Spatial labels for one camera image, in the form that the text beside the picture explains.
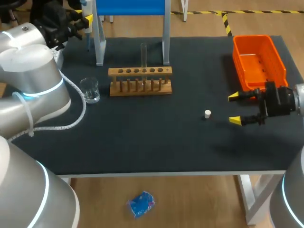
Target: small white cap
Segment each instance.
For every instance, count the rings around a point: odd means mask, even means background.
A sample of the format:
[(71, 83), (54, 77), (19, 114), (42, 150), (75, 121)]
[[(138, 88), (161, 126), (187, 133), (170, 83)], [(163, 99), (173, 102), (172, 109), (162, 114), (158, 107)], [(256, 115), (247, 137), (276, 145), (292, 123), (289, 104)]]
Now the small white cap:
[(205, 111), (205, 118), (208, 119), (211, 115), (211, 111), (210, 110), (206, 110)]

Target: wooden test tube rack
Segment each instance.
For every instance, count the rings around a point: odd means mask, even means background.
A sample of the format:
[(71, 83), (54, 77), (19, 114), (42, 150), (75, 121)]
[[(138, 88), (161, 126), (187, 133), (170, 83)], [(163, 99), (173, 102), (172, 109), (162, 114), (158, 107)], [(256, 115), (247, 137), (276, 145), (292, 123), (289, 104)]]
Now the wooden test tube rack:
[[(171, 80), (169, 79), (171, 75), (171, 66), (110, 68), (109, 77), (112, 78), (110, 96), (172, 94)], [(151, 76), (155, 79), (146, 80), (145, 77)]]

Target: orange crate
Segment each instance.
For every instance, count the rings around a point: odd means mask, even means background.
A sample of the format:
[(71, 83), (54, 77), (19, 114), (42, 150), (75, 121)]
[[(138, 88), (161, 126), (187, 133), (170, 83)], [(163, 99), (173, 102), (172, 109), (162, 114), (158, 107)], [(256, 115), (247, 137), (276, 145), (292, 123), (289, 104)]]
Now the orange crate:
[(265, 82), (288, 86), (285, 66), (269, 36), (233, 37), (233, 61), (243, 91), (265, 89)]

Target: black tabletop surface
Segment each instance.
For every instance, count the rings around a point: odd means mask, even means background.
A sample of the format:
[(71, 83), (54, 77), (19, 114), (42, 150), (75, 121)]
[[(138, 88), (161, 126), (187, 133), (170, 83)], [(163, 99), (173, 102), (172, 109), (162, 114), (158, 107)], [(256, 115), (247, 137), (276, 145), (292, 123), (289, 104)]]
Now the black tabletop surface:
[[(272, 37), (287, 69), (290, 87), (303, 80), (281, 37)], [(148, 66), (162, 65), (159, 38), (109, 38), (105, 64), (95, 66), (94, 50), (71, 39), (63, 73), (77, 85), (95, 76), (101, 100), (88, 105), (82, 122), (65, 131), (36, 132), (14, 141), (55, 174), (174, 171), (285, 170), (304, 144), (303, 121), (296, 113), (241, 127), (228, 117), (251, 115), (258, 107), (229, 103), (240, 90), (232, 60), (232, 38), (171, 38), (172, 95), (109, 97), (109, 67), (140, 67), (140, 44), (147, 43)], [(66, 125), (82, 106), (68, 86), (72, 104), (40, 125)], [(206, 109), (211, 118), (203, 121)]]

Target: blue plastic bag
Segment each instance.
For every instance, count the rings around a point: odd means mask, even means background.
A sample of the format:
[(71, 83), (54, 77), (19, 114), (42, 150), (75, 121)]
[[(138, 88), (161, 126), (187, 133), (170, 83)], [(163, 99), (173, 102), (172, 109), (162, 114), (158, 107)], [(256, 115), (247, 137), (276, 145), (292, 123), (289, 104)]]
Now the blue plastic bag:
[(153, 196), (146, 191), (143, 191), (142, 194), (127, 202), (127, 205), (129, 205), (132, 213), (134, 214), (134, 218), (139, 218), (143, 214), (147, 213), (154, 204)]

